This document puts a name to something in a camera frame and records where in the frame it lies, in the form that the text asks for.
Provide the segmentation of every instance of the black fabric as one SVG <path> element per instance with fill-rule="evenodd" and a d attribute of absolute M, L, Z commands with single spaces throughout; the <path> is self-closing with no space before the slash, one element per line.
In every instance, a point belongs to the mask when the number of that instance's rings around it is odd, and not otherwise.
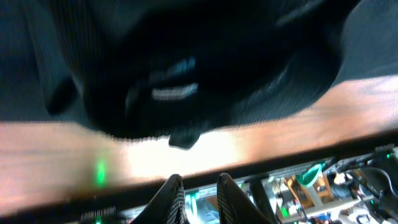
<path fill-rule="evenodd" d="M 0 10 L 5 121 L 171 135 L 187 148 L 215 128 L 297 113 L 345 80 L 396 73 L 394 0 L 2 0 Z"/>

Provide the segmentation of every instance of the wooden table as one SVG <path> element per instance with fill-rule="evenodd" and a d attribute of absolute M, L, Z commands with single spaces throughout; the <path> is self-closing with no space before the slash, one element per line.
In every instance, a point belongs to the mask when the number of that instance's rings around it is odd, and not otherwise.
<path fill-rule="evenodd" d="M 115 141 L 76 124 L 3 123 L 0 214 L 173 173 L 188 177 L 267 161 L 397 127 L 397 76 L 342 83 L 289 118 L 213 131 L 189 151 L 168 147 L 166 138 Z"/>

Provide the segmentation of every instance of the table surface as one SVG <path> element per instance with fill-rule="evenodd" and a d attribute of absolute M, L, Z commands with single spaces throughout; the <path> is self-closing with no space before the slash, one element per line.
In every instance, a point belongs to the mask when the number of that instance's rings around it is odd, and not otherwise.
<path fill-rule="evenodd" d="M 142 185 L 315 150 L 398 127 L 398 76 L 344 82 L 286 119 L 203 134 L 117 141 L 70 123 L 0 124 L 0 215 L 101 188 Z"/>

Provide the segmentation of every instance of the light wood surface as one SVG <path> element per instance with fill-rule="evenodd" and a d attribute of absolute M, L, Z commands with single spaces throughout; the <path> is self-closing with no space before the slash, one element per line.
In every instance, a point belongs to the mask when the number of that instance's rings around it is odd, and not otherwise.
<path fill-rule="evenodd" d="M 398 77 L 342 83 L 289 118 L 201 136 L 115 141 L 76 124 L 0 124 L 0 214 L 87 193 L 100 164 L 106 189 L 266 161 L 398 127 Z"/>

